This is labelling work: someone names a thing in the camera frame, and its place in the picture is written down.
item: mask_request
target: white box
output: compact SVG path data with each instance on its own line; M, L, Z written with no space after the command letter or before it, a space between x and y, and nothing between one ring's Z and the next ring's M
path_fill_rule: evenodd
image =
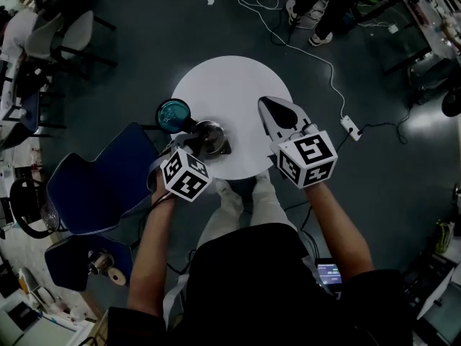
M331 177L338 155L326 131L279 144L277 168L298 188Z
M212 181L207 166L182 148L178 148L160 168L165 188L190 202L194 201Z

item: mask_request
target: black sleeve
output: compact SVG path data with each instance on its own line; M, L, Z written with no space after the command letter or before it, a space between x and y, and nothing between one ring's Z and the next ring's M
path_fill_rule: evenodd
M140 311L110 308L107 345L161 345L165 341L165 322Z
M411 316L397 270L362 273L344 284L341 305L369 345L412 345Z

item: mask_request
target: tape roll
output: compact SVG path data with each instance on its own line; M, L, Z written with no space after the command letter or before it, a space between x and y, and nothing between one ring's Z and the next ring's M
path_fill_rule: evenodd
M111 281L116 285L126 285L127 283L127 278L125 277L125 275L122 273L120 269L117 269L116 267L111 267L107 271L107 275L109 276Z

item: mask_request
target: digital display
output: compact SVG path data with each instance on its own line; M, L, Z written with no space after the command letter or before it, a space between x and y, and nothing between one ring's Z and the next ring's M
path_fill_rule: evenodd
M324 285L338 285L342 283L336 264L319 264L318 274Z

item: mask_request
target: power strip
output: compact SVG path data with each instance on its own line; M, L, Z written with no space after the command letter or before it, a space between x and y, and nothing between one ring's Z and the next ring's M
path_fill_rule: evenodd
M352 119L349 118L348 115L346 115L343 119L341 119L341 125L344 127L344 129L347 131L349 135L354 139L354 141L358 141L360 137L362 136L359 133L359 129L355 125L354 122L352 122Z

